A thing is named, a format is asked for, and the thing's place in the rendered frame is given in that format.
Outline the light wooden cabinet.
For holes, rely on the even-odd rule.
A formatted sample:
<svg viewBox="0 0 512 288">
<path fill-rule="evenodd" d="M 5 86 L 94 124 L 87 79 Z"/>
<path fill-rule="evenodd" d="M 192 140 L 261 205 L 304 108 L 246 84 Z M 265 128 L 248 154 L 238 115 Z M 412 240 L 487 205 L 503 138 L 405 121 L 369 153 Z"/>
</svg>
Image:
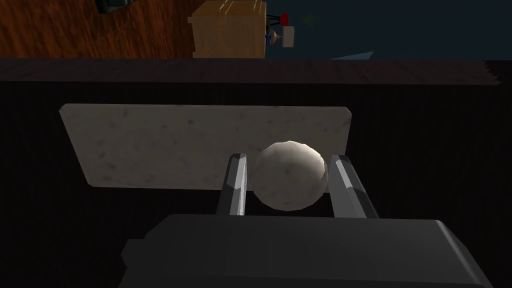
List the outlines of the light wooden cabinet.
<svg viewBox="0 0 512 288">
<path fill-rule="evenodd" d="M 266 49 L 278 40 L 292 48 L 295 28 L 284 14 L 275 17 L 282 27 L 271 26 L 263 0 L 212 0 L 199 6 L 187 21 L 192 26 L 195 59 L 263 59 Z"/>
</svg>

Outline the pale stone ball knob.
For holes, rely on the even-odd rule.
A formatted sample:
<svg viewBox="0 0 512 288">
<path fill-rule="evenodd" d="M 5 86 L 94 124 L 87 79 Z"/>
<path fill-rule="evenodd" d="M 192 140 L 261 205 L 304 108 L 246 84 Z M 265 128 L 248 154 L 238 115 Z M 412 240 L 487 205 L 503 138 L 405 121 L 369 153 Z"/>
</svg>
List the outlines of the pale stone ball knob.
<svg viewBox="0 0 512 288">
<path fill-rule="evenodd" d="M 295 141 L 276 142 L 256 157 L 249 183 L 256 197 L 280 211 L 298 211 L 313 205 L 325 192 L 329 173 L 322 156 Z"/>
</svg>

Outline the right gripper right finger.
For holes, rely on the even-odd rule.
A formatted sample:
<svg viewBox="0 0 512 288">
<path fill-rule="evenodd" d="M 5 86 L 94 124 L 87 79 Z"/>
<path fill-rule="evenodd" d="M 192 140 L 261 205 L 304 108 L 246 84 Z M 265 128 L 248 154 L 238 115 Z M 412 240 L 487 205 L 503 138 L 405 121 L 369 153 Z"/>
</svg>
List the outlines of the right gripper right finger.
<svg viewBox="0 0 512 288">
<path fill-rule="evenodd" d="M 328 170 L 328 190 L 334 217 L 378 219 L 360 178 L 345 155 L 333 155 Z"/>
</svg>

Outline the pale stone drawer front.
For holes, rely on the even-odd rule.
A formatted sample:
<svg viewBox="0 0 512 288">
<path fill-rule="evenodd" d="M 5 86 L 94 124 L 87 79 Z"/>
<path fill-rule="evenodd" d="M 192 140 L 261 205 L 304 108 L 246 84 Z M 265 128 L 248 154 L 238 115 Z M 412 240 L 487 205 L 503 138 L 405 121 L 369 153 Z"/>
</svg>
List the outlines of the pale stone drawer front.
<svg viewBox="0 0 512 288">
<path fill-rule="evenodd" d="M 60 116 L 87 183 L 104 188 L 220 190 L 232 154 L 304 143 L 344 154 L 346 107 L 67 103 Z"/>
</svg>

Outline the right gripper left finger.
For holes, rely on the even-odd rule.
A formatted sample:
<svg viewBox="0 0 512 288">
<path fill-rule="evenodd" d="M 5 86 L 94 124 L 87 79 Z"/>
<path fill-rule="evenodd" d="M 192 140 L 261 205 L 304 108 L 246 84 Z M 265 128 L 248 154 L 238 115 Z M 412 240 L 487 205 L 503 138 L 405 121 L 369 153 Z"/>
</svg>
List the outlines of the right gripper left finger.
<svg viewBox="0 0 512 288">
<path fill-rule="evenodd" d="M 247 154 L 234 153 L 229 158 L 216 209 L 217 215 L 245 214 L 247 192 Z"/>
</svg>

